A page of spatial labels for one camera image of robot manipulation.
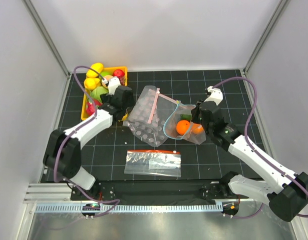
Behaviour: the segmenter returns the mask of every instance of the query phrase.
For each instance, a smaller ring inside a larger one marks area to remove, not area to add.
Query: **plastic bag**
[[[176,107],[177,102],[160,94],[159,88],[145,86],[123,124],[141,141],[158,147],[168,139],[163,127]]]
[[[180,135],[176,130],[176,126],[179,121],[181,120],[190,121],[191,110],[194,108],[195,105],[184,105],[179,103],[174,113],[172,113],[172,115],[167,119],[164,125],[165,135],[171,139],[176,139],[176,140],[184,139],[198,145],[206,141],[206,133],[203,127],[199,124],[190,122],[189,128],[184,135]]]
[[[174,151],[129,150],[125,174],[181,177],[181,155]]]

